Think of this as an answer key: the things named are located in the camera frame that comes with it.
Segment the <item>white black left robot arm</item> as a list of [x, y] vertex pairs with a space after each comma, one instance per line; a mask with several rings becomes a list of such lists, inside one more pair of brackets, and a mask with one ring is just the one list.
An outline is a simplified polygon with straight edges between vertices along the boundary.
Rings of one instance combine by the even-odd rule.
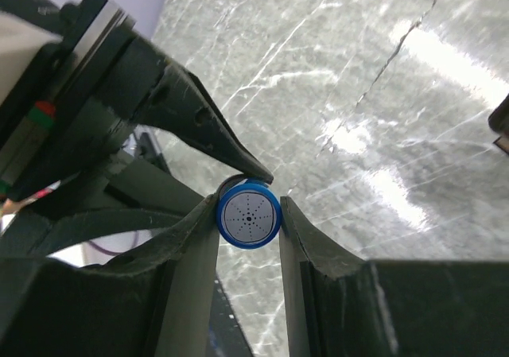
[[139, 126], [266, 183], [200, 79], [140, 35], [111, 0], [1, 0], [1, 197], [23, 210], [2, 258], [44, 257], [144, 211], [178, 219], [197, 194], [124, 146]]

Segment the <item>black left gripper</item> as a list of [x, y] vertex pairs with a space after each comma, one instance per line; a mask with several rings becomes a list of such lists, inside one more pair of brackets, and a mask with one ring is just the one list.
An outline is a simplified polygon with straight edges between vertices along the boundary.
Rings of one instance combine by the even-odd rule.
[[[70, 40], [42, 45], [7, 94], [7, 197], [23, 201], [116, 153], [139, 123], [270, 184], [199, 78], [134, 34], [109, 34], [79, 58]], [[156, 254], [207, 255], [207, 201], [142, 160], [109, 165], [39, 202], [39, 253], [131, 231]]]

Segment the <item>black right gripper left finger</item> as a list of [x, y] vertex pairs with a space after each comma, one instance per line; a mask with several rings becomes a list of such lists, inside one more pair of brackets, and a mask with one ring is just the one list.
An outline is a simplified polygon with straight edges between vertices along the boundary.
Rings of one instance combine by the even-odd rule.
[[[20, 213], [1, 238], [4, 356], [202, 356], [219, 235], [210, 195], [184, 218], [92, 211], [52, 222]], [[101, 230], [161, 228], [108, 263], [75, 267], [53, 254]]]

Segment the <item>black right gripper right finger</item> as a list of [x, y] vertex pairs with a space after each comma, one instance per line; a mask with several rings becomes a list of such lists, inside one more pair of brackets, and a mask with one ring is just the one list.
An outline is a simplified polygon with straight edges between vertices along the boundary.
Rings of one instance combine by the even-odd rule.
[[363, 260], [282, 197], [292, 356], [505, 356], [508, 264]]

